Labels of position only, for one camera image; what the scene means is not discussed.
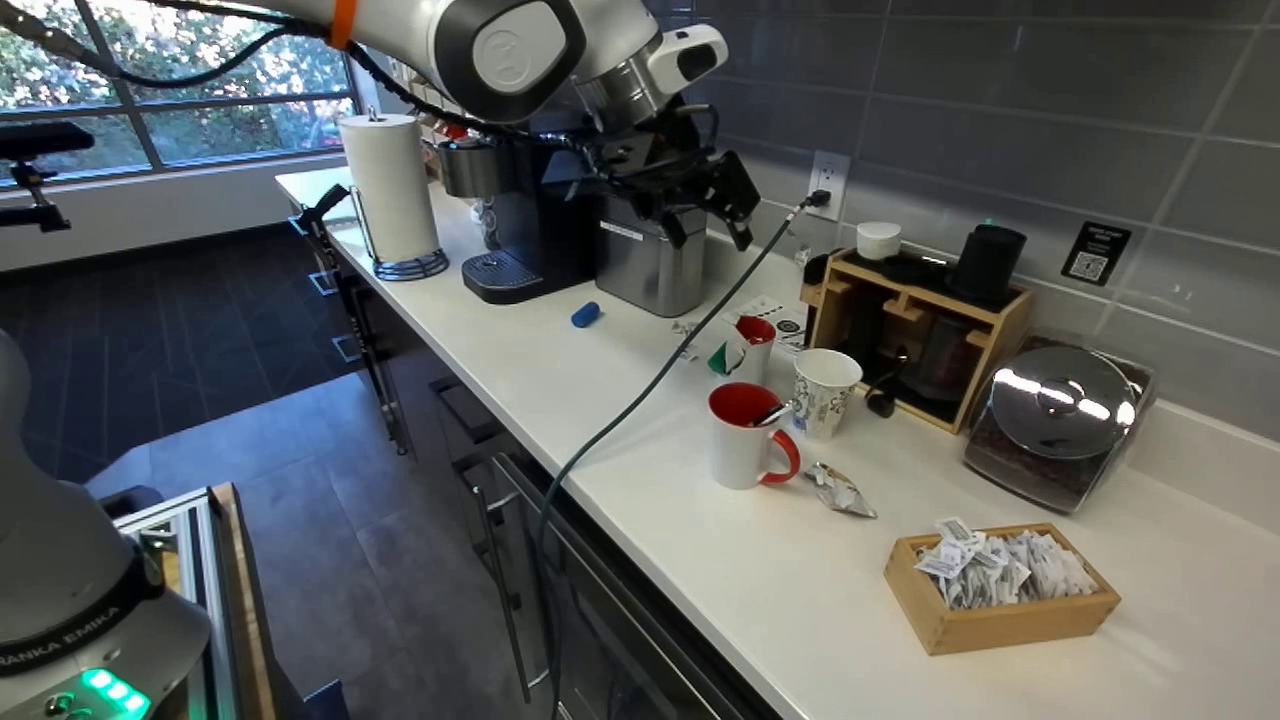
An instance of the blue object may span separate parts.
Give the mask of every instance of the blue object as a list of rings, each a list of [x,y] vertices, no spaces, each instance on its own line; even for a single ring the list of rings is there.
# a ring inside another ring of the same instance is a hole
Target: blue object
[[[571,329],[590,329],[602,316],[602,308],[597,302],[587,302],[582,308],[571,314]]]

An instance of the tile backsplash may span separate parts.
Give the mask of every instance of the tile backsplash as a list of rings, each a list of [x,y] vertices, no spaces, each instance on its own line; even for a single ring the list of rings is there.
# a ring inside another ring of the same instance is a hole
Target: tile backsplash
[[[1280,442],[1280,0],[652,0],[730,61],[700,86],[764,191],[758,231],[850,157],[848,245],[900,222],[955,256],[1029,231],[1036,329],[1153,370],[1155,394]],[[1131,230],[1103,289],[1059,277],[1084,222]]]

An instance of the wooden box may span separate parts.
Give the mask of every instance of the wooden box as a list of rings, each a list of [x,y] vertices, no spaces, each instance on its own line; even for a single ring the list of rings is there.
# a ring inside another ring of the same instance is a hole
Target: wooden box
[[[1031,316],[1029,293],[1010,289],[999,308],[980,308],[925,285],[888,279],[855,256],[831,256],[824,285],[802,293],[802,303],[816,308],[816,348],[843,348],[864,366],[864,380],[888,389],[906,416],[955,438],[976,416],[980,389],[990,366],[1024,344]],[[950,366],[960,373],[960,389],[950,402],[921,398],[895,373],[884,373],[888,366],[900,366],[900,355],[906,355],[906,366],[927,355],[935,324],[963,329],[963,344],[950,352]]]
[[[1017,536],[1024,528],[1053,536],[1059,548],[1070,548],[1053,524],[1004,524],[985,532]],[[1116,589],[1070,548],[1097,582],[1092,597],[1029,602],[1006,608],[947,608],[930,575],[917,567],[917,561],[935,546],[935,532],[904,536],[893,546],[893,555],[884,566],[888,589],[904,604],[927,658],[1092,638],[1118,604]]]

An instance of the paper towel holder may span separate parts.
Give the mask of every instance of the paper towel holder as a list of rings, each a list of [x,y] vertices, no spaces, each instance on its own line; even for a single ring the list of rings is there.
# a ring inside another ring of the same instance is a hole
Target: paper towel holder
[[[441,277],[447,273],[447,256],[443,247],[427,247],[424,256],[405,256],[405,259],[382,259],[375,252],[375,238],[371,238],[371,225],[363,215],[363,203],[360,203],[360,189],[351,189],[351,201],[354,201],[354,213],[360,213],[360,225],[363,225],[363,252],[367,252],[367,264],[371,264],[371,277],[382,279],[382,285],[413,285],[413,279],[427,279],[427,277]]]

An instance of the green light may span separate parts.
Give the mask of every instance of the green light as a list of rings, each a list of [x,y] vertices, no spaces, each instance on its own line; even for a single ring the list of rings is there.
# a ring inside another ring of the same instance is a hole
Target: green light
[[[82,671],[88,676],[88,687],[109,687],[110,683],[110,671]]]
[[[109,720],[143,720],[152,714],[152,701],[110,676],[109,670],[80,671],[82,701],[92,701],[95,717]]]

